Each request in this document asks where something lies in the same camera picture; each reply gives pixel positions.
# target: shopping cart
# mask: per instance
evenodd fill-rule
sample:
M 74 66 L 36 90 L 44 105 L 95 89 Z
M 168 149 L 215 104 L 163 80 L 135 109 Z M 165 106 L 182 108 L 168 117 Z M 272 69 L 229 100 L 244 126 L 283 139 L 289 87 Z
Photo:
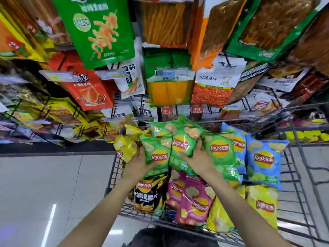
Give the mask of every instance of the shopping cart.
M 308 164 L 304 148 L 318 146 L 319 144 L 303 144 L 298 140 L 296 132 L 300 128 L 294 126 L 281 127 L 282 120 L 291 121 L 291 112 L 298 110 L 320 109 L 324 104 L 306 105 L 283 108 L 279 112 L 262 117 L 250 117 L 248 119 L 200 121 L 209 130 L 217 130 L 218 124 L 226 122 L 235 127 L 250 132 L 260 139 L 271 134 L 292 131 L 296 136 L 296 143 L 289 145 L 281 154 L 281 184 L 278 199 L 278 228 L 279 232 L 291 244 L 295 246 L 319 246 L 329 244 L 328 218 L 320 198 L 318 186 L 329 183 L 329 180 L 316 181 L 313 176 L 314 170 L 329 173 L 326 167 L 312 167 Z M 120 180 L 124 162 L 116 156 L 105 195 L 107 195 Z M 172 223 L 172 218 L 142 214 L 134 211 L 132 203 L 125 203 L 120 212 L 121 216 L 143 221 L 151 225 L 170 228 L 177 231 L 202 236 L 222 243 L 236 246 L 245 246 L 237 232 L 232 235 L 220 234 L 201 228 L 188 228 Z

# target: red snack bag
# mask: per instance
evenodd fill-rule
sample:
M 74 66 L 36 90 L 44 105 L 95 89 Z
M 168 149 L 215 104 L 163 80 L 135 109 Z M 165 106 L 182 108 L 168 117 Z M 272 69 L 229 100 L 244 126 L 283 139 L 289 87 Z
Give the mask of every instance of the red snack bag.
M 172 169 L 168 183 L 166 203 L 178 209 L 185 188 L 186 172 Z
M 198 178 L 187 176 L 175 223 L 203 226 L 215 196 L 211 187 Z
M 81 106 L 83 111 L 100 110 L 114 107 L 114 95 L 117 87 L 113 80 L 101 81 L 95 71 L 87 70 L 76 52 L 56 55 L 49 66 L 57 71 L 73 72 L 76 82 L 62 82 Z

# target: supermarket aisle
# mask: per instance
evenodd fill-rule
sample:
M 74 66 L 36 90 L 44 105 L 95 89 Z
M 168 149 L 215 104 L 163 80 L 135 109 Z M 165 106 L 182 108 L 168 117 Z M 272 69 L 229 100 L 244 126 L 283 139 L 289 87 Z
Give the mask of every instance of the supermarket aisle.
M 0 158 L 0 246 L 55 247 L 103 198 L 114 156 Z M 117 218 L 104 246 L 147 224 Z

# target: person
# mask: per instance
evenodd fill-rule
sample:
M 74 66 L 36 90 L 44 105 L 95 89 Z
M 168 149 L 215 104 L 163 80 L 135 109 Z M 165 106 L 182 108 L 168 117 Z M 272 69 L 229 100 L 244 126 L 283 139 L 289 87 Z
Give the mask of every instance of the person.
M 200 139 L 196 144 L 192 158 L 188 158 L 183 153 L 180 153 L 180 157 L 215 191 L 246 246 L 291 247 L 290 243 L 223 179 L 222 174 L 216 170 L 212 159 L 203 148 Z M 144 148 L 141 147 L 134 158 L 126 164 L 124 175 L 113 190 L 57 247 L 101 247 L 120 213 L 128 193 L 149 170 L 158 164 L 158 162 L 153 162 L 150 165 L 145 165 Z M 202 246 L 209 246 L 205 243 L 204 240 Z M 150 245 L 144 241 L 138 246 Z

